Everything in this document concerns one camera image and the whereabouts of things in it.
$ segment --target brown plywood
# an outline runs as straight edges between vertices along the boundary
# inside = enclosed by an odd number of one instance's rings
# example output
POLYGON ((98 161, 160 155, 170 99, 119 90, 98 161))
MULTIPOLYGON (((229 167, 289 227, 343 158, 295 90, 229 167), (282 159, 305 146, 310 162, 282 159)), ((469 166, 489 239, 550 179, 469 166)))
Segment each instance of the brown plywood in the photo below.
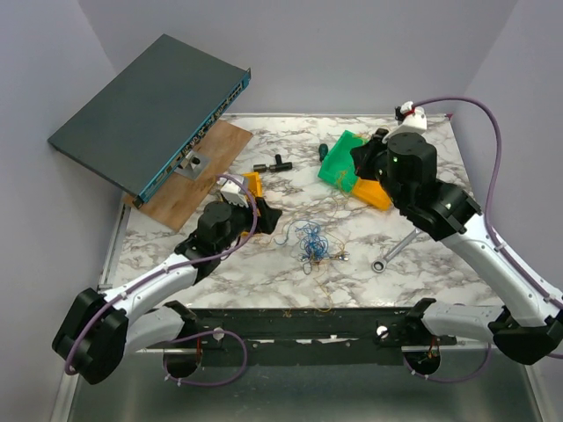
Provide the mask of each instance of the brown plywood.
MULTIPOLYGON (((139 211, 180 230, 215 184, 215 175, 229 169, 251 138, 252 133, 247 130, 219 120, 194 148, 210 160, 203 173, 190 180, 174 172, 139 211)), ((131 196, 127 195, 124 202, 133 207, 131 196)))

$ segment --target white wall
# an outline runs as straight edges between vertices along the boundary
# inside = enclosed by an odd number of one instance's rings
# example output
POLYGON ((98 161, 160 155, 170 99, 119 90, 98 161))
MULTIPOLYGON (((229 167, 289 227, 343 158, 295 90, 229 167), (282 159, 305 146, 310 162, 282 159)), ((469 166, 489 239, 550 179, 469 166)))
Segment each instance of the white wall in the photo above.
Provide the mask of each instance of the white wall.
MULTIPOLYGON (((488 104, 504 138, 493 221, 515 250, 563 289, 563 3, 520 0, 467 95, 488 104)), ((485 115, 470 105, 453 119, 472 186, 482 201, 494 159, 485 115)), ((553 402, 559 397, 563 361, 542 362, 553 402)))
POLYGON ((75 0, 3 2, 0 62, 0 420, 46 421, 51 341, 99 278, 118 200, 47 138, 114 71, 75 0))
POLYGON ((252 67, 232 111, 285 113, 392 113, 408 99, 462 94, 516 3, 79 1, 118 71, 168 33, 252 67))

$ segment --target white plastic part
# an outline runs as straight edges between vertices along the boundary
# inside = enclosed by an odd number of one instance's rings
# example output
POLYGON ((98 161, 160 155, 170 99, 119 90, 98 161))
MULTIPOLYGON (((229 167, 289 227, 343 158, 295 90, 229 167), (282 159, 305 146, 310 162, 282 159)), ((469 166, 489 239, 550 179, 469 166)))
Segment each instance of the white plastic part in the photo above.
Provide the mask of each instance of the white plastic part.
POLYGON ((464 306, 435 302, 424 311, 422 323, 435 336, 456 336, 493 343, 493 333, 487 325, 501 313, 501 306, 464 306))
MULTIPOLYGON (((413 101, 407 101, 401 106, 402 113, 408 113, 413 107, 413 101)), ((405 117, 402 123, 395 128, 393 128, 387 136, 383 139, 383 143, 387 143, 389 138, 397 134, 403 134, 406 132, 424 134, 427 129, 427 120, 424 108, 416 107, 414 113, 409 114, 405 117)))
MULTIPOLYGON (((244 184, 245 186, 248 185, 248 179, 246 179, 244 176, 233 176, 233 178, 236 178, 241 184, 244 184)), ((239 207, 248 207, 245 193, 231 180, 227 180, 223 184, 219 192, 221 192, 223 197, 230 204, 237 205, 239 207)))
POLYGON ((125 354, 171 341, 178 337, 184 326, 181 316, 174 310, 162 307, 141 316, 127 331, 125 354))
MULTIPOLYGON (((495 250, 493 241, 486 232, 483 215, 474 215, 465 224, 462 235, 446 237, 442 243, 459 255, 487 283, 507 305, 512 317, 524 327, 545 326, 547 317, 556 317, 559 309, 520 275, 514 267, 495 250)), ((561 291, 542 280, 517 254, 506 245, 505 249, 516 261, 553 297, 561 298, 561 291)))
MULTIPOLYGON (((122 295, 128 287, 152 273, 167 269, 176 264, 186 264, 187 262, 188 259, 183 255, 173 253, 165 262, 143 274, 141 277, 137 277, 123 286, 107 290, 106 300, 111 301, 115 296, 122 295)), ((135 321, 141 317, 141 315, 154 308, 168 296, 173 295, 180 290, 184 290, 185 288, 191 287, 194 284, 196 277, 197 270, 190 265, 159 275, 137 289, 135 292, 127 295, 125 300, 117 302, 115 304, 115 308, 125 310, 129 319, 129 326, 132 326, 135 321)))

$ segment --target marble surface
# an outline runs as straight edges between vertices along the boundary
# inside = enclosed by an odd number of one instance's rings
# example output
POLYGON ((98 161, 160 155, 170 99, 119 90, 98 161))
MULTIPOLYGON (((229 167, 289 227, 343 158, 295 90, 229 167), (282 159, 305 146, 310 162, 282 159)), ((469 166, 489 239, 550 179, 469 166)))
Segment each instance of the marble surface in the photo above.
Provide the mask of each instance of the marble surface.
MULTIPOLYGON (((295 232, 302 223, 295 223, 286 244, 256 236, 210 277, 171 299, 193 307, 237 308, 326 308, 331 302, 337 307, 403 306, 429 296, 465 304, 499 303, 461 258, 427 235, 417 237, 384 273, 370 269, 370 263, 412 231, 413 225, 396 209, 378 211, 322 182, 317 177, 318 145, 325 142, 332 147, 345 129, 369 136, 378 127, 393 126, 391 116, 231 115, 226 119, 254 133, 230 172, 251 171, 254 164, 273 162, 274 154, 293 162, 293 171, 261 175, 268 204, 283 209, 274 238, 284 240, 287 227, 283 232, 282 228, 288 222, 313 220, 327 234, 330 251, 340 249, 338 238, 345 243, 350 260, 326 261, 305 274, 295 232)), ((425 136, 438 150, 439 177, 471 190, 450 122, 444 117, 429 119, 425 136)), ((210 200, 211 195, 179 233, 132 210, 112 283, 122 285, 164 260, 194 230, 210 200)))

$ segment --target silver wrench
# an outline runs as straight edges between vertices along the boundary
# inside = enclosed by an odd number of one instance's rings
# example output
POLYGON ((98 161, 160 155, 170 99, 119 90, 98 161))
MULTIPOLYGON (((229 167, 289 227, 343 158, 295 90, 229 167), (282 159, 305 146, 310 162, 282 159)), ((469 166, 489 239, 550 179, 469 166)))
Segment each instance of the silver wrench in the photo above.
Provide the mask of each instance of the silver wrench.
POLYGON ((380 259, 373 261, 371 263, 371 269, 376 273, 382 273, 383 271, 385 271, 387 264, 389 264, 389 262, 397 255, 399 255, 400 252, 403 251, 407 247, 407 245, 409 245, 419 234, 419 229, 414 229, 413 231, 411 231, 407 237, 393 246, 393 248, 385 255, 383 255, 380 259))

